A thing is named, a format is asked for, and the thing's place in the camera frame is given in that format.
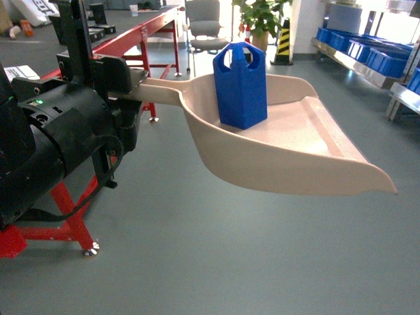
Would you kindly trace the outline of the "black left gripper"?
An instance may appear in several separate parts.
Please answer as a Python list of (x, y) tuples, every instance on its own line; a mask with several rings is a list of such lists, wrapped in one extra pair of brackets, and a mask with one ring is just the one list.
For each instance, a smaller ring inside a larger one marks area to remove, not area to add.
[[(135, 92), (149, 71), (131, 68), (120, 57), (93, 62), (84, 1), (51, 1), (58, 6), (68, 54), (57, 56), (62, 76), (11, 85), (30, 125), (58, 154), (66, 177), (100, 149), (123, 157), (135, 149), (141, 103), (122, 97)], [(111, 163), (102, 167), (113, 175)]]

